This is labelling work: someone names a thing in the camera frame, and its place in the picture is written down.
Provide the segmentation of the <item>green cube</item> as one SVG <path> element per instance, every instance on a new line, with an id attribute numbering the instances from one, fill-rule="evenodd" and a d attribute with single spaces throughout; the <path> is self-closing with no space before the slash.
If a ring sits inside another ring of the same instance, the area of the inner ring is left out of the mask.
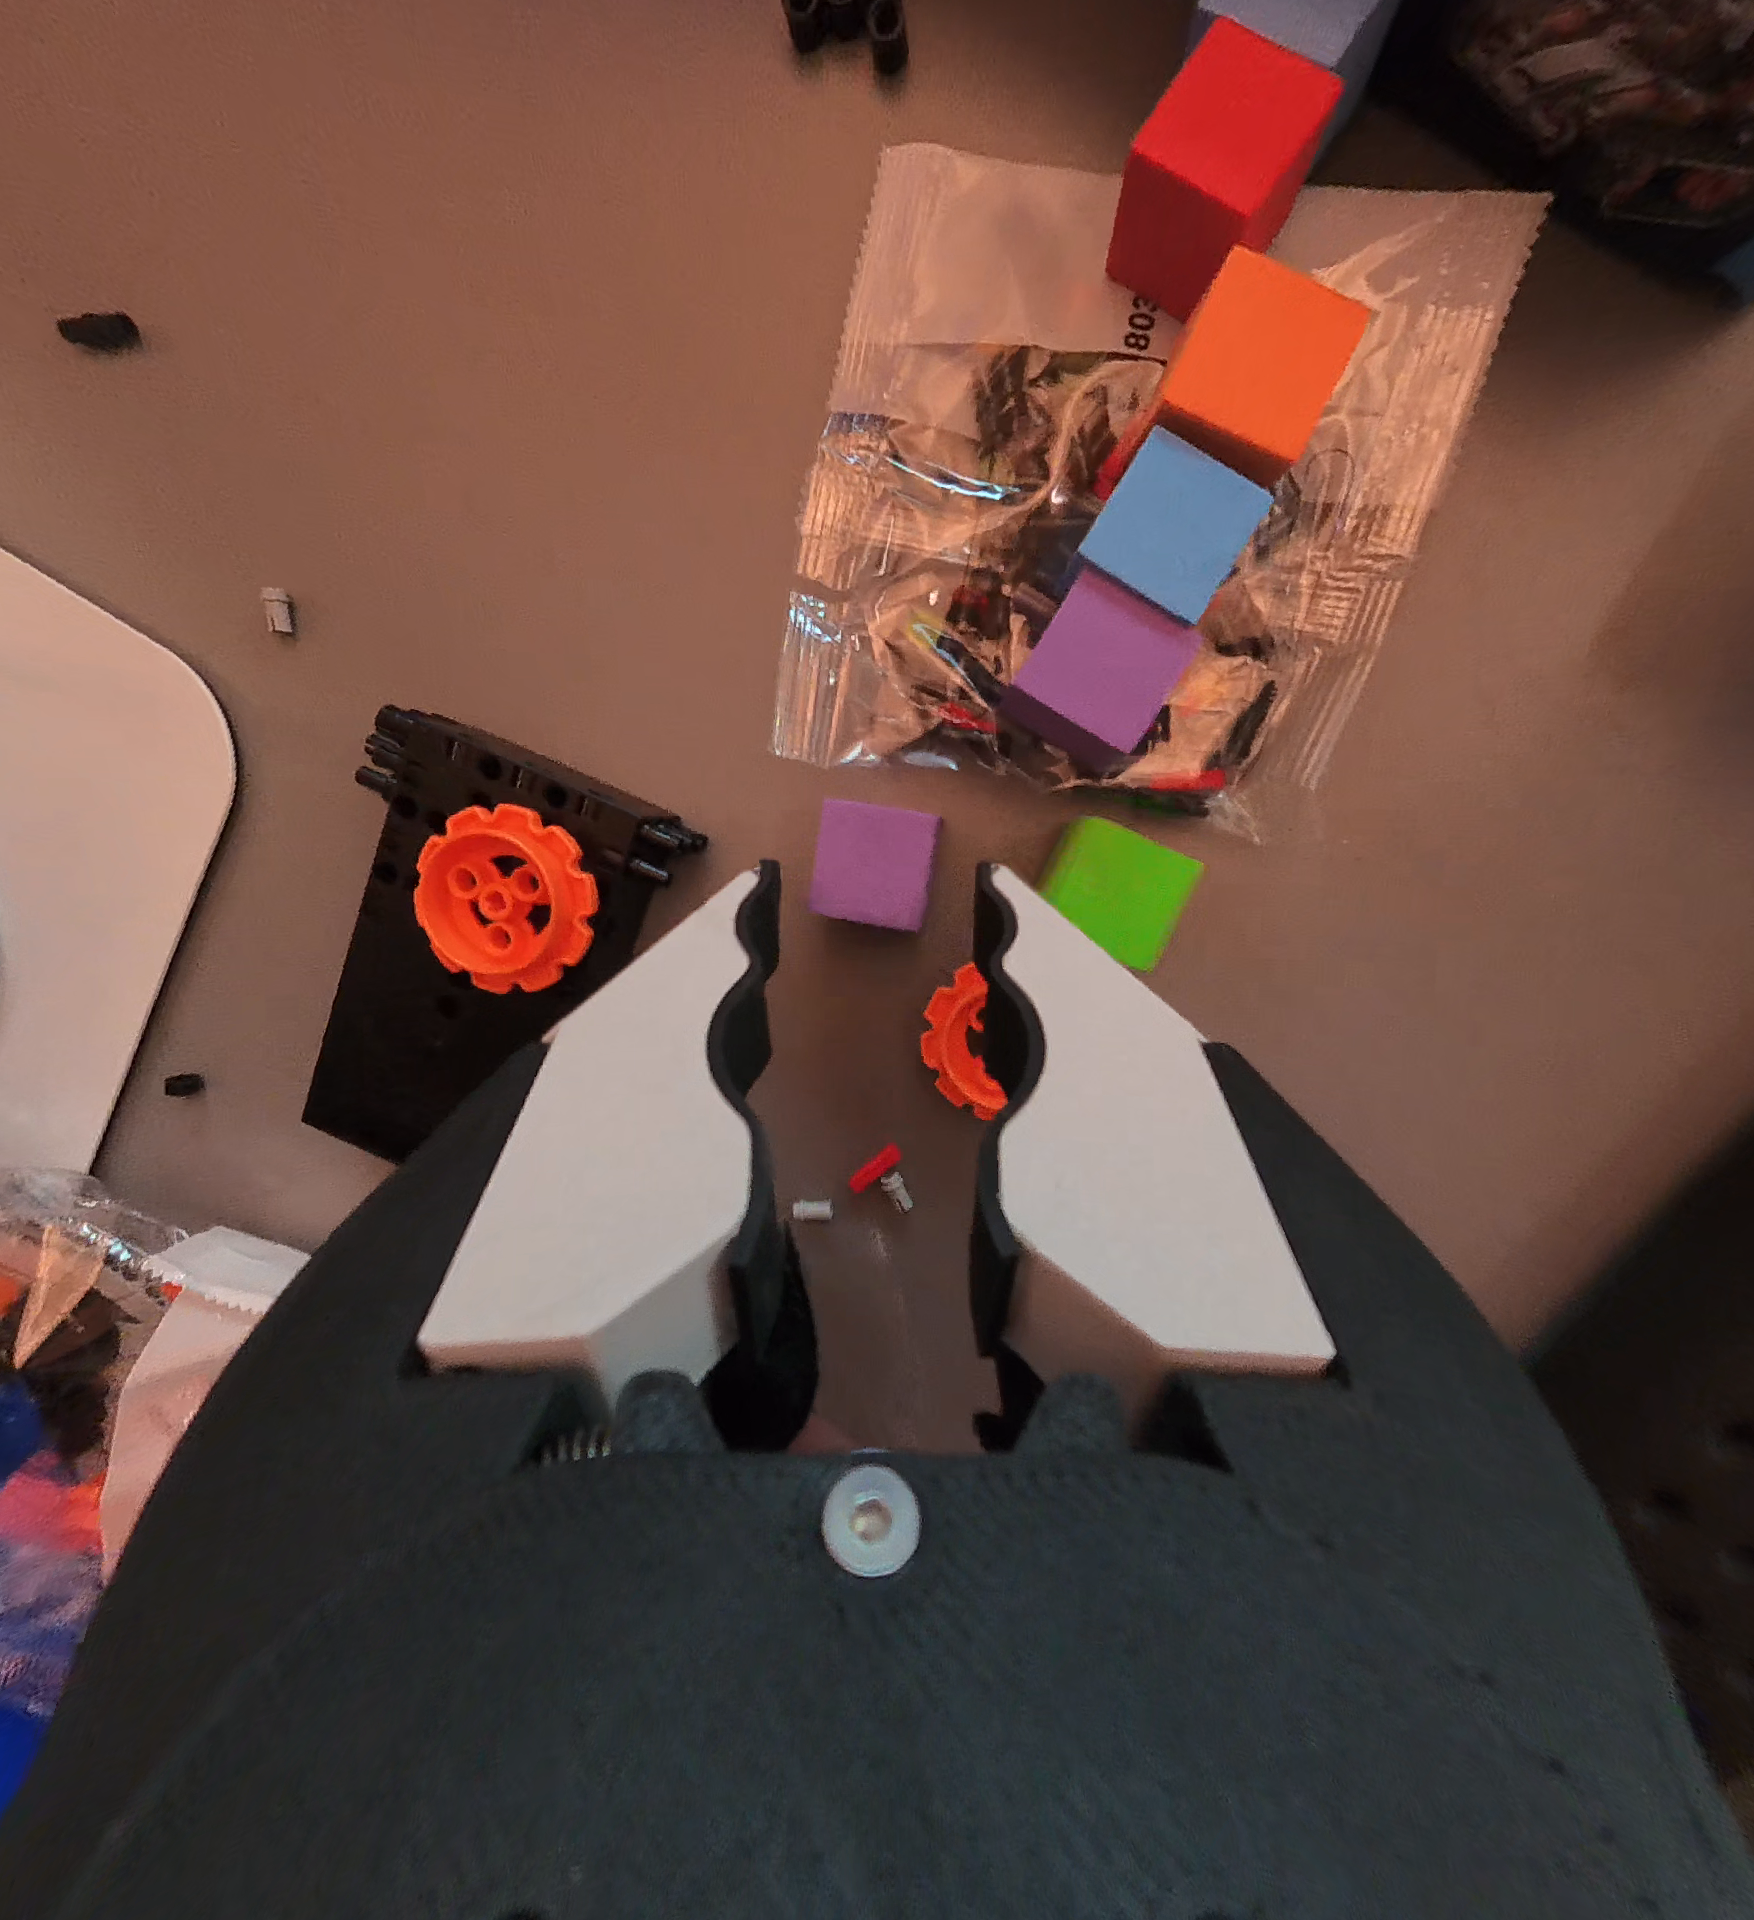
<path id="1" fill-rule="evenodd" d="M 1131 971 L 1153 971 L 1206 864 L 1105 818 L 1060 830 L 1039 894 Z"/>

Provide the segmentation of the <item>orange cube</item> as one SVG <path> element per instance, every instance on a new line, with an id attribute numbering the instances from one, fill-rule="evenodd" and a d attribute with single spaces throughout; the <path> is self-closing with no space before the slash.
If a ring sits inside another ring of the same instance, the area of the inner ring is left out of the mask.
<path id="1" fill-rule="evenodd" d="M 1151 423 L 1272 491 L 1301 461 L 1374 308 L 1232 248 L 1153 395 Z"/>

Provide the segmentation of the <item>blue cube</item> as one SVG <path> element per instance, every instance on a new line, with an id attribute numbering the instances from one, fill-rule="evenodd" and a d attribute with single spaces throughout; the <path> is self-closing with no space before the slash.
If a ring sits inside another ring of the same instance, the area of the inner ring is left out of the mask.
<path id="1" fill-rule="evenodd" d="M 1186 51 L 1194 51 L 1217 18 L 1266 36 L 1341 79 L 1332 119 L 1339 128 L 1361 104 L 1400 7 L 1402 1 L 1197 1 Z"/>
<path id="2" fill-rule="evenodd" d="M 1153 426 L 1079 556 L 1164 614 L 1197 625 L 1272 505 L 1271 490 Z"/>

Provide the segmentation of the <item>red cube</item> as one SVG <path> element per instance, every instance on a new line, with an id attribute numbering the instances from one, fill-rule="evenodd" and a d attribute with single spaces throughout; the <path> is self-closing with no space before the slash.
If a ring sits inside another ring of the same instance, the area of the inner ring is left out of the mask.
<path id="1" fill-rule="evenodd" d="M 1229 251 L 1269 250 L 1343 96 L 1332 68 L 1213 18 L 1130 144 L 1106 276 L 1188 321 Z"/>

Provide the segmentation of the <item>black perforated panel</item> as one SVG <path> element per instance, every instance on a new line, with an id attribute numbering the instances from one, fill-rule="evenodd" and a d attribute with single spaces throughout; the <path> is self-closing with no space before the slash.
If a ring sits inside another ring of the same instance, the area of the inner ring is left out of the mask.
<path id="1" fill-rule="evenodd" d="M 1754 1116 L 1528 1370 L 1626 1544 L 1705 1752 L 1754 1766 Z"/>

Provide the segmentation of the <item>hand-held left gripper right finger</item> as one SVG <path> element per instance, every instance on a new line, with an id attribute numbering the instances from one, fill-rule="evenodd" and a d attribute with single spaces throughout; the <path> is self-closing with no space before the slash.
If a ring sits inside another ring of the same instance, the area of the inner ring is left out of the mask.
<path id="1" fill-rule="evenodd" d="M 1206 1037 L 1000 860 L 977 867 L 972 961 L 972 1052 L 1002 1093 L 969 1231 L 984 1449 L 1066 1378 L 1174 1452 L 1197 1449 L 1188 1380 L 1326 1380 L 1334 1338 Z"/>

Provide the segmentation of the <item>clear bag of dark parts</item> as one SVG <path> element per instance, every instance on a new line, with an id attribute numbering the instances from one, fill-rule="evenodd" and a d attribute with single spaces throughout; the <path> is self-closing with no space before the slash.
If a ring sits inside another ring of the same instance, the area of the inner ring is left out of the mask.
<path id="1" fill-rule="evenodd" d="M 1315 810 L 1548 196 L 1308 186 L 1274 251 L 1372 321 L 1141 747 L 1002 732 L 1177 325 L 1105 279 L 1116 173 L 888 146 L 799 514 L 771 749 L 1100 790 L 1261 841 Z"/>

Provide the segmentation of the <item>black perforated block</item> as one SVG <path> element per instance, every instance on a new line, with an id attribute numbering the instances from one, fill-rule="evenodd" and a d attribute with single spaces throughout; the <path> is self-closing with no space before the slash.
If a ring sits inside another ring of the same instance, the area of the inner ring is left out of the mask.
<path id="1" fill-rule="evenodd" d="M 519 1048 L 626 970 L 652 899 L 708 836 L 658 803 L 417 707 L 381 707 L 365 757 L 356 781 L 385 804 L 384 827 L 302 1119 L 397 1164 Z M 448 971 L 412 909 L 426 839 L 466 806 L 506 803 L 566 828 L 598 886 L 594 943 L 544 992 L 482 992 Z"/>

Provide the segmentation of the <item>orange gear wheel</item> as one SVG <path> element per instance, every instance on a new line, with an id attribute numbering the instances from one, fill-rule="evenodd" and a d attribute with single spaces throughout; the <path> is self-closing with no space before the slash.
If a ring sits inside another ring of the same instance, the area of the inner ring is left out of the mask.
<path id="1" fill-rule="evenodd" d="M 986 1069 L 986 976 L 963 961 L 924 1008 L 920 1056 L 935 1079 L 937 1093 L 960 1111 L 993 1121 L 1006 1105 L 1006 1091 Z"/>
<path id="2" fill-rule="evenodd" d="M 577 839 L 528 806 L 466 806 L 426 839 L 412 909 L 438 963 L 482 992 L 544 992 L 587 956 L 598 886 Z"/>

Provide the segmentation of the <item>clear bag orange blue parts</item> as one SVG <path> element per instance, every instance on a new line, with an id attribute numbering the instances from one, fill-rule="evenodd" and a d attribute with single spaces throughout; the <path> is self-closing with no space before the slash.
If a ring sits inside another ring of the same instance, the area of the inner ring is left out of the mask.
<path id="1" fill-rule="evenodd" d="M 100 1492 L 184 1228 L 94 1177 L 0 1167 L 0 1709 L 46 1721 L 103 1586 Z"/>

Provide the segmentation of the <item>purple cube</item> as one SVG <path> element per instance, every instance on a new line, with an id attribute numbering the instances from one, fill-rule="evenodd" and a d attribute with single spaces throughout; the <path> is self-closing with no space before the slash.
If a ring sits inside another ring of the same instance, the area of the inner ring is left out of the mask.
<path id="1" fill-rule="evenodd" d="M 930 913 L 941 818 L 848 799 L 818 808 L 808 906 L 820 918 L 917 933 Z"/>
<path id="2" fill-rule="evenodd" d="M 1151 732 L 1200 647 L 1196 625 L 1086 567 L 1006 683 L 998 721 L 1109 776 Z"/>

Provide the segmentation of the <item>white paper packet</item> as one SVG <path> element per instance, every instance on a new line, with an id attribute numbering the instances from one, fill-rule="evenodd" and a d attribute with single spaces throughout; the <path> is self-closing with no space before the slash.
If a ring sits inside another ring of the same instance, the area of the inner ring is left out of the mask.
<path id="1" fill-rule="evenodd" d="M 220 1373 L 306 1265 L 305 1251 L 214 1225 L 161 1266 L 170 1302 L 122 1388 L 99 1496 L 100 1573 L 112 1576 L 146 1501 Z"/>

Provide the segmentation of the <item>blue printed toy box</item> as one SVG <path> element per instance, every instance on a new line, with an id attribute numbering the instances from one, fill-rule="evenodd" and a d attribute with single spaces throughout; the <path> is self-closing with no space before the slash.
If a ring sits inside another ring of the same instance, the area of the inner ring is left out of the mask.
<path id="1" fill-rule="evenodd" d="M 1754 307 L 1754 1 L 1402 4 L 1369 91 L 1589 242 Z"/>

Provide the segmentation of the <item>white book stand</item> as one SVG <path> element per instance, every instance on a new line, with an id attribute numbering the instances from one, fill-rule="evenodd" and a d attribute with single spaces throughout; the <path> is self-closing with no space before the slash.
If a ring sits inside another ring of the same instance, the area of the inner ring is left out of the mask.
<path id="1" fill-rule="evenodd" d="M 97 1161 L 237 774 L 193 667 L 0 547 L 0 1165 Z"/>

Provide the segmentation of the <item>grey desk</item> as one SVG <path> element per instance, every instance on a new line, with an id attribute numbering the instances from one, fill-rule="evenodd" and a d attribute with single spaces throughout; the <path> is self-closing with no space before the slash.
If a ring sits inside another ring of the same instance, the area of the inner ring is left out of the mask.
<path id="1" fill-rule="evenodd" d="M 782 859 L 778 1181 L 899 1141 L 875 1211 L 953 1307 L 975 1126 L 915 1020 L 972 862 L 1068 804 L 768 754 L 794 516 L 881 148 L 1111 171 L 1186 11 L 907 18 L 886 91 L 776 4 L 0 4 L 0 542 L 243 763 L 100 1155 L 142 1206 L 312 1245 L 380 1177 L 299 1118 L 363 737 L 433 707 L 708 830 L 654 928 Z M 92 311 L 144 346 L 67 344 Z M 824 799 L 940 814 L 922 931 L 811 911 Z M 1546 228 L 1315 810 L 1183 841 L 1160 989 L 1527 1336 L 1754 1108 L 1754 311 Z"/>

